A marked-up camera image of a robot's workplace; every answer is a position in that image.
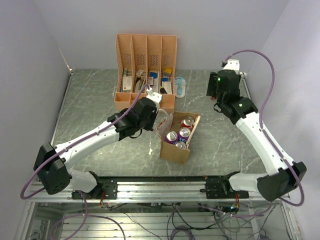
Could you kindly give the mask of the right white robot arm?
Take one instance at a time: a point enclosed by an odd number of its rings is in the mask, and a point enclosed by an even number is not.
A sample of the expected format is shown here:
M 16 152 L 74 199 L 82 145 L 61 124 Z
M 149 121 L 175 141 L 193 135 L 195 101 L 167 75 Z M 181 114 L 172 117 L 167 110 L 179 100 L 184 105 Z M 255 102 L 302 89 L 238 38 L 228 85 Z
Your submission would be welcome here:
M 240 74 L 231 69 L 211 72 L 206 94 L 216 101 L 214 110 L 229 118 L 246 136 L 266 172 L 235 173 L 221 184 L 220 192 L 226 198 L 238 191 L 256 192 L 272 202 L 300 187 L 307 167 L 301 161 L 295 162 L 260 122 L 258 108 L 251 99 L 240 95 L 240 80 Z

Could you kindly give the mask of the patterned canvas tote bag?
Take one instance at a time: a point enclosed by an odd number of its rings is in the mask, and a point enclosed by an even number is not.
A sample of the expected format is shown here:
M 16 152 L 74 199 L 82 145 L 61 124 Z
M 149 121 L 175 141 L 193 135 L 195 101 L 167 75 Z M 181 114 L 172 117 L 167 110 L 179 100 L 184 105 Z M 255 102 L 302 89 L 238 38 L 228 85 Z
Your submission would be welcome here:
M 162 120 L 156 128 L 161 143 L 159 157 L 177 164 L 185 164 L 200 119 L 198 113 L 174 111 Z

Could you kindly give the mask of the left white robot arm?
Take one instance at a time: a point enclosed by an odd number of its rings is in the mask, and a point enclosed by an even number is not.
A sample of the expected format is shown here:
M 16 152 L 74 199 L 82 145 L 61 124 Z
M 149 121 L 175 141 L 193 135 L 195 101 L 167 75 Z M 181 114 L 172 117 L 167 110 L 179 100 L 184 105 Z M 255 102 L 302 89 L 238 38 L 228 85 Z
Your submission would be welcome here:
M 95 151 L 119 142 L 135 133 L 152 131 L 162 98 L 152 95 L 137 100 L 134 106 L 110 116 L 95 129 L 68 142 L 52 146 L 50 143 L 39 149 L 34 171 L 49 195 L 60 193 L 69 187 L 96 199 L 105 192 L 104 184 L 93 172 L 74 169 L 77 161 Z

